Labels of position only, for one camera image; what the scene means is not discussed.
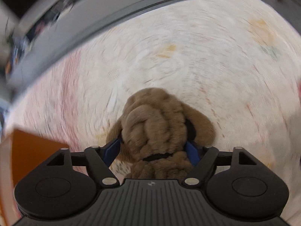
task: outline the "orange object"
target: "orange object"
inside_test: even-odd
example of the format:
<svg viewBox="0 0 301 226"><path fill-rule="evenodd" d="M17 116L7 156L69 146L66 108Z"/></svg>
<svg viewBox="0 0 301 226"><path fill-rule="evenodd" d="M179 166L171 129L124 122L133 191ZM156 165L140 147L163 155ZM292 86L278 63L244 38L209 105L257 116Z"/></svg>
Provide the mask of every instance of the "orange object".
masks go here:
<svg viewBox="0 0 301 226"><path fill-rule="evenodd" d="M69 146L21 130L14 130L0 144L0 211L7 226L20 218L13 194L16 184L63 147Z"/></svg>

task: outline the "ribbed black surface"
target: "ribbed black surface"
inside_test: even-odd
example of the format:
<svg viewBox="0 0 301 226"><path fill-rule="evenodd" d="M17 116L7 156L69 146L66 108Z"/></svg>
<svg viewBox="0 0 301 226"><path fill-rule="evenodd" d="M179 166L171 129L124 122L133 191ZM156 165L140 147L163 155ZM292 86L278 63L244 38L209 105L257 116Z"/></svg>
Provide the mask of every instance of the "ribbed black surface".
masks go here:
<svg viewBox="0 0 301 226"><path fill-rule="evenodd" d="M88 210L61 221L22 218L16 226L285 226L280 218L241 222L219 214L196 189L176 180L132 180L104 190Z"/></svg>

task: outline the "plush toy ear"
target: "plush toy ear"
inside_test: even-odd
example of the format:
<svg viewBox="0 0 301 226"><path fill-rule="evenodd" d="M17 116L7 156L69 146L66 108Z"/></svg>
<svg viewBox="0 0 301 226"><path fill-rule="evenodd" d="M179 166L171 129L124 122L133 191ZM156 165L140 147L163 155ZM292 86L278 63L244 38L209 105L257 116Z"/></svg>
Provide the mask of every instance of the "plush toy ear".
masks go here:
<svg viewBox="0 0 301 226"><path fill-rule="evenodd" d="M208 117L187 104L182 103L182 107L185 118L189 120L195 128L195 143L199 146L212 145L215 139L215 130Z"/></svg>
<svg viewBox="0 0 301 226"><path fill-rule="evenodd" d="M121 118L119 118L117 120L117 122L110 129L110 131L106 137L106 143L109 143L111 140L118 138L121 134L121 131L122 131ZM120 152L119 152L119 155L116 157L116 159L120 160L120 161L130 162L130 163L135 162L129 149L123 143L121 143L121 145L120 145Z"/></svg>

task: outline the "silver screw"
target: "silver screw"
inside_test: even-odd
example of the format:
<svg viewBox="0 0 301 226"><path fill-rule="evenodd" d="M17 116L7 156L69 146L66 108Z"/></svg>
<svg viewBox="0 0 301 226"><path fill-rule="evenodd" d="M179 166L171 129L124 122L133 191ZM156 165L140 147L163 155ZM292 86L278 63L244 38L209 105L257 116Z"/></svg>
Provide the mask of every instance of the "silver screw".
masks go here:
<svg viewBox="0 0 301 226"><path fill-rule="evenodd" d="M200 181L195 177L189 177L186 178L184 182L188 185L197 185Z"/></svg>
<svg viewBox="0 0 301 226"><path fill-rule="evenodd" d="M102 180L102 183L105 185L113 185L117 183L117 180L113 177L106 177Z"/></svg>

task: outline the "brown plush toy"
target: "brown plush toy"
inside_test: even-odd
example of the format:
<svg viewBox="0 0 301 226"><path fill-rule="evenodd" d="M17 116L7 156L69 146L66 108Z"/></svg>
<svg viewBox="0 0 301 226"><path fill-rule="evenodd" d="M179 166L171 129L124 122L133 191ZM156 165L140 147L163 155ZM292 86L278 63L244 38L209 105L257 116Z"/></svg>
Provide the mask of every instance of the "brown plush toy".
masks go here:
<svg viewBox="0 0 301 226"><path fill-rule="evenodd" d="M123 143L117 159L132 163L126 178L180 181L193 168L183 151L187 139L206 146L215 138L205 115L159 88L143 89L128 98L107 141L120 134Z"/></svg>

